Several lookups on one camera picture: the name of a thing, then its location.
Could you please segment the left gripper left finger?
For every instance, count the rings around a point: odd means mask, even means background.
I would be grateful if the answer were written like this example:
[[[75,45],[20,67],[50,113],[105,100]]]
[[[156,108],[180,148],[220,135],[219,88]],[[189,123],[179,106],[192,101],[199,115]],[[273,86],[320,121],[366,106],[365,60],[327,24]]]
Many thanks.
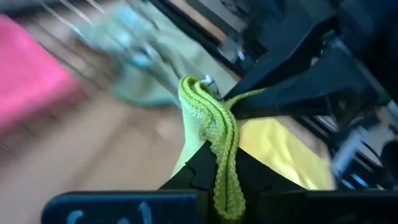
[[[216,156],[206,141],[183,167],[160,189],[196,189],[211,192],[215,183]]]

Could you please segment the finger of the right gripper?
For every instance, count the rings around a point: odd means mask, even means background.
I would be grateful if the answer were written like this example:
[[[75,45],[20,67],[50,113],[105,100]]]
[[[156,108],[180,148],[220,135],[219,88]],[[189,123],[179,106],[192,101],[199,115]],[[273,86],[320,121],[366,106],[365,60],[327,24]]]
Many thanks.
[[[320,52],[321,36],[335,25],[333,18],[319,21],[288,18],[275,28],[263,29],[262,36],[256,39],[259,43],[249,48],[265,47],[267,52],[256,61],[248,58],[243,62],[242,79],[225,98],[281,83],[308,70],[312,57]]]
[[[362,106],[371,86],[356,68],[354,58],[329,49],[307,71],[238,101],[231,108],[236,119],[270,116],[329,115]]]

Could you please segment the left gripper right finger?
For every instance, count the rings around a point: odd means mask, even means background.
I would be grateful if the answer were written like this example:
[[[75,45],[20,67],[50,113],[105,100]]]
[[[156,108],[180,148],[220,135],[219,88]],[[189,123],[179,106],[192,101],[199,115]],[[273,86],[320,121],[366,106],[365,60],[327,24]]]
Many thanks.
[[[303,190],[303,187],[278,174],[241,148],[236,155],[236,172],[245,199],[255,199],[260,194]]]

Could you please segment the yellow microfiber towel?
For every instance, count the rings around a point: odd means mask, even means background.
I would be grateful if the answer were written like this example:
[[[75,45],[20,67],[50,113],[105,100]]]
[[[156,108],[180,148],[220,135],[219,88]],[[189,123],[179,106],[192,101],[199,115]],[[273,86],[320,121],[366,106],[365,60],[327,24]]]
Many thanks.
[[[308,190],[335,190],[327,145],[290,117],[241,120],[239,147]]]

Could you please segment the lime green microfiber towel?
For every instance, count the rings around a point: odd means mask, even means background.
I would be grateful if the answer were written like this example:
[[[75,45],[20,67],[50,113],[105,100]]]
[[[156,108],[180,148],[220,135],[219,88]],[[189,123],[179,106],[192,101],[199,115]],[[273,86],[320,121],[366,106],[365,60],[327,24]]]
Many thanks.
[[[178,98],[187,122],[184,130],[196,126],[199,140],[210,142],[210,150],[216,157],[213,207],[221,224],[241,224],[246,211],[246,200],[236,173],[239,126],[231,108],[238,101],[263,91],[263,88],[252,90],[221,102],[193,75],[181,78],[178,84]]]

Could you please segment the mint towel with teal edge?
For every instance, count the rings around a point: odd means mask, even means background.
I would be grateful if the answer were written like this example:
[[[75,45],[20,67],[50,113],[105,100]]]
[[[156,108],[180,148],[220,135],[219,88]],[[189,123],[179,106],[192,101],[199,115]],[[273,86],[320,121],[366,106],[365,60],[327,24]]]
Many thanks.
[[[178,106],[178,82],[187,75],[220,98],[236,84],[227,69],[149,2],[121,4],[80,25],[76,34],[89,48],[114,58],[113,91],[135,105]]]

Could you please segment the pink microfiber towel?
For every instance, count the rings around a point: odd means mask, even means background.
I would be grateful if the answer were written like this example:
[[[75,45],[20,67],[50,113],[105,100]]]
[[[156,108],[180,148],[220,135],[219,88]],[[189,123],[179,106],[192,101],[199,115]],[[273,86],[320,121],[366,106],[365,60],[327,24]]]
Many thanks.
[[[79,89],[22,26],[0,14],[0,133]]]

